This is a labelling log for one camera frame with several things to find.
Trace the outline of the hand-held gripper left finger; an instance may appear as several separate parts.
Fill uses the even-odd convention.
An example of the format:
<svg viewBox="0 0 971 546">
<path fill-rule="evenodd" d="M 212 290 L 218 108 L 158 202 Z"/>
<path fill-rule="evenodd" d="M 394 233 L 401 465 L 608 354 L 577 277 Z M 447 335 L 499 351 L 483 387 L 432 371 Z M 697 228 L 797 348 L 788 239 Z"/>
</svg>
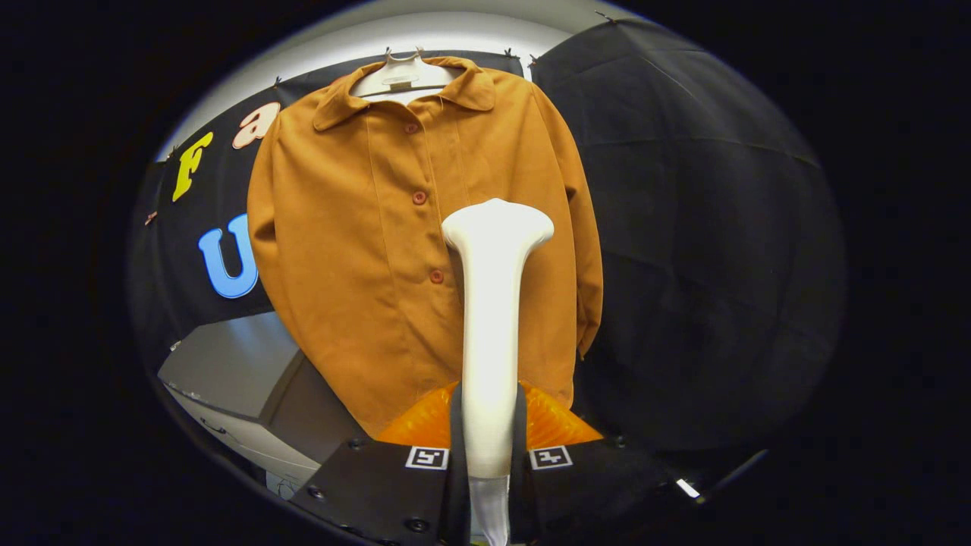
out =
<svg viewBox="0 0 971 546">
<path fill-rule="evenodd" d="M 336 545 L 468 545 L 461 386 L 424 397 L 379 439 L 341 441 L 291 498 Z"/>
</svg>

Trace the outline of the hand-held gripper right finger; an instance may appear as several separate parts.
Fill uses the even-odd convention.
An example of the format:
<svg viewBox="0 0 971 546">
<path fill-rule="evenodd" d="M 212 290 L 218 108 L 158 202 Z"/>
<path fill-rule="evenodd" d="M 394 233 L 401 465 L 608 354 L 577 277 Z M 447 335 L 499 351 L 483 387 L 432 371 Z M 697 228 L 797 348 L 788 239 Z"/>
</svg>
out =
<svg viewBox="0 0 971 546">
<path fill-rule="evenodd" d="M 514 407 L 512 542 L 621 545 L 683 509 L 675 479 L 647 450 L 607 438 L 522 381 Z"/>
</svg>

